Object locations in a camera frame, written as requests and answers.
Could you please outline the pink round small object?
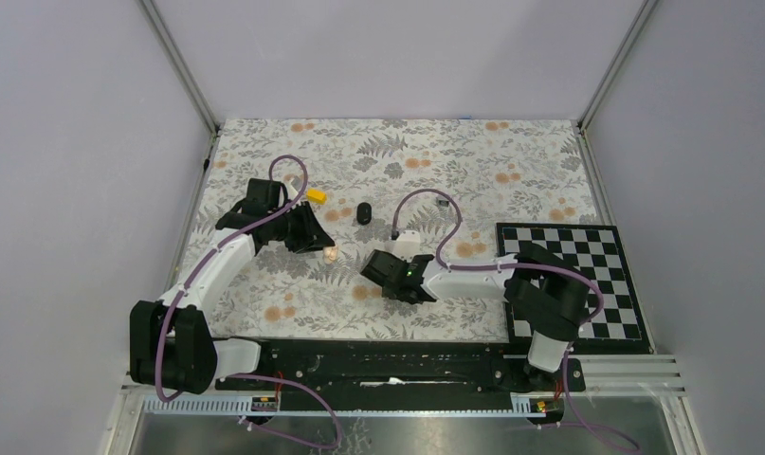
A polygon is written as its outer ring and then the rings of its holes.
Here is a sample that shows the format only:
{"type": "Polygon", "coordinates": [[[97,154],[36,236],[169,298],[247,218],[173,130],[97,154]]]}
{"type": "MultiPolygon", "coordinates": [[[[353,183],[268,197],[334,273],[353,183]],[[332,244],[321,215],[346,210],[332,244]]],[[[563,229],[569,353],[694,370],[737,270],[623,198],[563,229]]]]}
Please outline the pink round small object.
{"type": "Polygon", "coordinates": [[[339,249],[337,246],[327,246],[323,250],[323,260],[327,264],[333,264],[338,257],[339,249]]]}

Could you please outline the black earbud charging case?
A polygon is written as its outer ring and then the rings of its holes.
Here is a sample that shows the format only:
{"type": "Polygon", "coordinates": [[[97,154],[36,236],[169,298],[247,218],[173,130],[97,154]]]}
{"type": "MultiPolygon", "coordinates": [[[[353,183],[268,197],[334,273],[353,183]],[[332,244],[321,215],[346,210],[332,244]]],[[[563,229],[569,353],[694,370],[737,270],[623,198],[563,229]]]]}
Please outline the black earbud charging case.
{"type": "Polygon", "coordinates": [[[373,220],[373,208],[367,202],[361,202],[357,205],[355,219],[361,226],[367,226],[373,220]]]}

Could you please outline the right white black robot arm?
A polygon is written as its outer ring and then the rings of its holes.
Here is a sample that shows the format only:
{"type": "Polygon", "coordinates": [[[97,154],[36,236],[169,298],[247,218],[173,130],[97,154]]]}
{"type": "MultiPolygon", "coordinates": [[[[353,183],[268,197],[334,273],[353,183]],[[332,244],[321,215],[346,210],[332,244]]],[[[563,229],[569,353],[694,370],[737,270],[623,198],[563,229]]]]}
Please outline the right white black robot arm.
{"type": "Polygon", "coordinates": [[[409,304],[460,298],[508,302],[531,329],[523,375],[539,391],[560,379],[580,327],[604,307],[597,284],[535,243],[487,263],[450,264],[428,254],[405,260],[375,250],[361,275],[378,285],[384,298],[409,304]]]}

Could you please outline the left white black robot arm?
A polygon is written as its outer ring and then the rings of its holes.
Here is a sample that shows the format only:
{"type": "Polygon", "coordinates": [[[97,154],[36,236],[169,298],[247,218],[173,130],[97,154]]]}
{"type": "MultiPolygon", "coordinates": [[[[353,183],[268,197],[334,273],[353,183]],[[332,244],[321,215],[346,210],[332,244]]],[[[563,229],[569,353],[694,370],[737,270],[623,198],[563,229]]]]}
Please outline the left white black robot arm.
{"type": "Polygon", "coordinates": [[[200,394],[238,374],[253,390],[268,386],[274,365],[256,341],[213,338],[207,316],[237,274],[270,243],[295,254],[326,252],[335,241],[311,205],[280,181],[252,178],[246,196],[217,222],[210,245],[189,275],[158,300],[140,300],[129,315],[130,378],[157,387],[169,401],[200,394]]]}

